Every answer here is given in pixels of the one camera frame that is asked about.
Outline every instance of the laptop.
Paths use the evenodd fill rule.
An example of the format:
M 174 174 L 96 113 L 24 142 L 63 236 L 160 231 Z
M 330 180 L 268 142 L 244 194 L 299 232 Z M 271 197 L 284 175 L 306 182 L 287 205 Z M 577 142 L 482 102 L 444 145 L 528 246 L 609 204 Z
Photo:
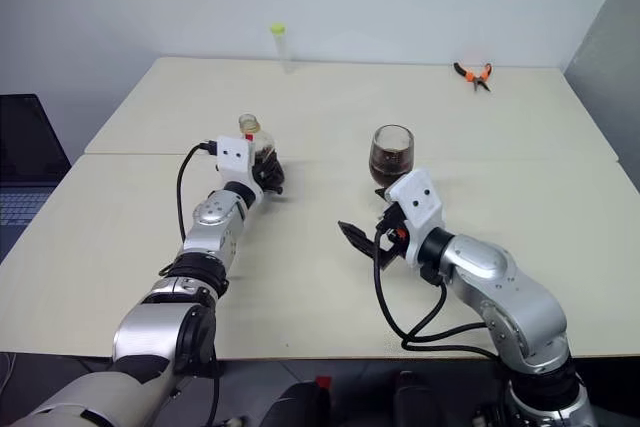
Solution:
M 0 261 L 70 168 L 38 97 L 0 95 Z

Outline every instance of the laptop keyboard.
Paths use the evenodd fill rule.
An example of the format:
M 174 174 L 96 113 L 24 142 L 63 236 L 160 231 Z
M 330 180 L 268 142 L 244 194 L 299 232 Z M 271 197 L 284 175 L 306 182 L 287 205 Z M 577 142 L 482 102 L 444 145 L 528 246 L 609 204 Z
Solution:
M 29 225 L 49 194 L 34 192 L 17 194 L 0 192 L 0 226 Z

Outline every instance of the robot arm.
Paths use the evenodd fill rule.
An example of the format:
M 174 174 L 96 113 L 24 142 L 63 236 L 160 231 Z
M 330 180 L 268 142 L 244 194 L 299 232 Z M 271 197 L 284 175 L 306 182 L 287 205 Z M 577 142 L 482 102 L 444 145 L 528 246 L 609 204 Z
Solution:
M 123 319 L 111 368 L 76 379 L 16 427 L 149 425 L 181 379 L 215 374 L 215 307 L 245 219 L 263 188 L 275 190 L 284 180 L 275 152 L 267 166 L 272 175 L 256 168 L 248 140 L 221 137 L 217 153 L 225 185 L 196 207 L 174 262 Z
M 595 427 L 555 297 L 519 270 L 505 249 L 444 230 L 442 202 L 426 170 L 403 176 L 384 198 L 389 207 L 377 230 L 393 246 L 379 254 L 382 267 L 403 256 L 423 279 L 444 282 L 482 317 L 506 367 L 516 425 Z M 340 227 L 373 258 L 379 247 L 364 232 L 342 222 Z

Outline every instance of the gray wall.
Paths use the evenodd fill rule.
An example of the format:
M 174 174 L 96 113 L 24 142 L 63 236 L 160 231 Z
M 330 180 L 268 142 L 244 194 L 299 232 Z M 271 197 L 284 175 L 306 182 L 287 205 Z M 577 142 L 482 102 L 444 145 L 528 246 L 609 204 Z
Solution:
M 640 0 L 606 0 L 565 75 L 640 190 Z
M 161 55 L 565 67 L 604 0 L 0 0 L 0 92 L 40 95 L 74 160 Z

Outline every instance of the pliers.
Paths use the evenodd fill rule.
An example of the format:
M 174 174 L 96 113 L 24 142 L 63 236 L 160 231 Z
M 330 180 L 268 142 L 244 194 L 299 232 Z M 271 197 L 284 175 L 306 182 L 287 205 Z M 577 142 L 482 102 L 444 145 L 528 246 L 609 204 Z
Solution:
M 480 76 L 476 76 L 476 74 L 474 74 L 470 70 L 464 70 L 462 67 L 460 67 L 460 64 L 458 62 L 455 62 L 453 64 L 453 68 L 456 69 L 456 72 L 458 72 L 461 76 L 467 79 L 467 82 L 473 82 L 474 92 L 478 90 L 478 85 L 484 87 L 484 90 L 486 90 L 487 92 L 491 92 L 489 87 L 487 87 L 487 79 L 491 75 L 492 70 L 491 64 L 487 63 L 484 65 L 484 70 L 482 71 Z

